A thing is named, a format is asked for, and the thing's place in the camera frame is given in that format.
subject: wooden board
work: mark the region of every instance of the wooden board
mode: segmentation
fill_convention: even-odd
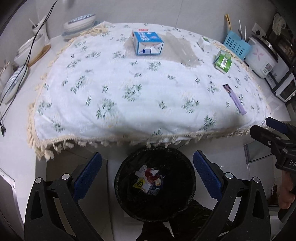
[[[40,54],[34,58],[33,60],[30,61],[30,63],[28,64],[28,68],[30,68],[33,64],[35,64],[39,59],[41,59],[47,52],[48,50],[50,50],[52,46],[49,44],[49,45],[45,45],[43,47],[43,50],[40,52]]]

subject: blue and white bowl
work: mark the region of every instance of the blue and white bowl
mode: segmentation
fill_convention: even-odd
[[[63,32],[62,33],[62,37],[65,39],[65,40],[70,40],[72,38],[75,38],[75,37],[78,37],[82,32],[84,31],[87,31],[87,30],[90,30],[91,28],[97,26],[100,24],[100,21],[95,21],[92,25],[86,27],[86,28],[83,28],[81,30],[78,30],[78,31],[72,31],[72,32]]]
[[[78,18],[74,18],[64,24],[64,29],[66,32],[79,31],[92,25],[95,19],[95,14],[88,14]]]

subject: blue plastic basket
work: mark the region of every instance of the blue plastic basket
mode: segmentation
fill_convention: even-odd
[[[224,45],[234,52],[241,60],[244,60],[251,50],[251,45],[242,40],[241,37],[233,31],[228,32]]]

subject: yellow label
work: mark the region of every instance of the yellow label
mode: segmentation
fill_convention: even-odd
[[[145,183],[144,178],[140,177],[139,180],[133,185],[133,187],[141,189],[144,183]]]

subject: rice cooker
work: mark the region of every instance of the rice cooker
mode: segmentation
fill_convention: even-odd
[[[265,39],[252,35],[249,42],[251,50],[247,54],[245,61],[259,77],[265,78],[278,62],[278,54]]]

